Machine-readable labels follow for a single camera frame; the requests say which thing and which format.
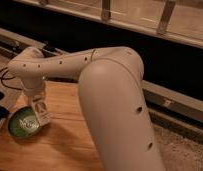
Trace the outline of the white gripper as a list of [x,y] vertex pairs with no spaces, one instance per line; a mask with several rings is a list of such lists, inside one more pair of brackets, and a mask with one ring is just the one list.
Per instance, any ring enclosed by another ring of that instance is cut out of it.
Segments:
[[45,83],[41,79],[23,79],[22,88],[28,98],[40,95],[45,90]]

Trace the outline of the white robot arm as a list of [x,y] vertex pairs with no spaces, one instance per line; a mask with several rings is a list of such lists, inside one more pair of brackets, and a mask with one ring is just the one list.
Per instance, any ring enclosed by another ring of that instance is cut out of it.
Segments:
[[166,171],[146,106],[144,65],[128,47],[95,48],[46,58],[28,47],[8,64],[31,97],[44,79],[78,81],[79,101],[104,171]]

